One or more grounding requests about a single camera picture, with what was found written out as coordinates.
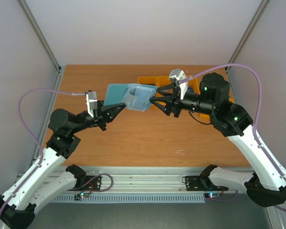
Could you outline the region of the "teal card holder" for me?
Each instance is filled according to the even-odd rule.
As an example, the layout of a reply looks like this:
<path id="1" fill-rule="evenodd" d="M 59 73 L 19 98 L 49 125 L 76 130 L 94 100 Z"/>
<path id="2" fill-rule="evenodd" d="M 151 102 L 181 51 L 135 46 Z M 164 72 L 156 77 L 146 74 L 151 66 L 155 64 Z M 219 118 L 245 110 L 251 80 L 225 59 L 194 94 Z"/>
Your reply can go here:
<path id="1" fill-rule="evenodd" d="M 155 96 L 157 86 L 147 84 L 110 84 L 104 105 L 125 103 L 126 108 L 144 112 L 151 106 L 150 98 Z"/>

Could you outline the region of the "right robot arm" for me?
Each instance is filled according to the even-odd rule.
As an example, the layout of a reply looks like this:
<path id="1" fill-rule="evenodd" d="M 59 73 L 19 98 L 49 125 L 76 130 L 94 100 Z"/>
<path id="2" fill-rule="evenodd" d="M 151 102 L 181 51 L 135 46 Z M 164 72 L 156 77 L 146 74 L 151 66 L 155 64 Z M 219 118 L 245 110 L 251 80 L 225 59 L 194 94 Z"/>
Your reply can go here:
<path id="1" fill-rule="evenodd" d="M 201 172 L 198 182 L 186 181 L 187 190 L 193 190 L 196 184 L 208 192 L 222 187 L 245 192 L 261 207 L 283 204 L 286 201 L 286 170 L 277 170 L 281 165 L 260 135 L 254 132 L 254 122 L 248 112 L 229 100 L 229 82 L 217 73 L 206 74 L 199 85 L 200 93 L 196 94 L 178 85 L 176 75 L 171 74 L 169 78 L 172 83 L 158 88 L 160 97 L 152 97 L 150 102 L 174 117 L 179 117 L 182 110 L 208 115 L 210 125 L 227 137 L 253 168 L 251 173 L 241 173 L 209 165 Z"/>

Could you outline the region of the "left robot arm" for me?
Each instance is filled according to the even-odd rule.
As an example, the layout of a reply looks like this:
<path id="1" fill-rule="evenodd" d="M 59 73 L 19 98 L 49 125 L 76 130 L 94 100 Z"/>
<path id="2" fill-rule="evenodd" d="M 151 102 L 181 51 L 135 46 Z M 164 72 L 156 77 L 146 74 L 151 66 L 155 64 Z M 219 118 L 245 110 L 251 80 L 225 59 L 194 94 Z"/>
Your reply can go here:
<path id="1" fill-rule="evenodd" d="M 44 180 L 75 151 L 80 139 L 77 132 L 107 123 L 126 107 L 124 103 L 104 105 L 95 100 L 88 109 L 73 114 L 56 109 L 50 116 L 49 129 L 53 131 L 46 147 L 25 174 L 7 191 L 0 194 L 0 229 L 26 229 L 35 215 L 60 193 L 81 190 L 90 182 L 86 172 L 77 165 L 68 166 L 54 181 L 43 186 Z"/>

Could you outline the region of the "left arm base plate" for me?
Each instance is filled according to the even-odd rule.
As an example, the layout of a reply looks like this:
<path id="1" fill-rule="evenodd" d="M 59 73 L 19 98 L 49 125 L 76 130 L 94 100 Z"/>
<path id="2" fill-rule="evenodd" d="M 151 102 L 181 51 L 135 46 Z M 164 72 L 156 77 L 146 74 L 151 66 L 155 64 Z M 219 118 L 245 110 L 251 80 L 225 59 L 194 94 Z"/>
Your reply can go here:
<path id="1" fill-rule="evenodd" d="M 102 177 L 95 178 L 94 176 L 86 176 L 85 178 L 79 178 L 73 187 L 72 191 L 90 191 L 100 190 Z"/>

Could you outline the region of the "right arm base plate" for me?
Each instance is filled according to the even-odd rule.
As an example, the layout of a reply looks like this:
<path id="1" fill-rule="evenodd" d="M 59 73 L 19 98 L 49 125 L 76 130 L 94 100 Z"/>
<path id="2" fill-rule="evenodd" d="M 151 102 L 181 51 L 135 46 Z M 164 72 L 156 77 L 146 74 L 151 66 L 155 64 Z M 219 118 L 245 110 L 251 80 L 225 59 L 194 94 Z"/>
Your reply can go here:
<path id="1" fill-rule="evenodd" d="M 186 191 L 228 191 L 224 186 L 215 186 L 208 177 L 184 176 L 182 182 L 185 184 Z"/>

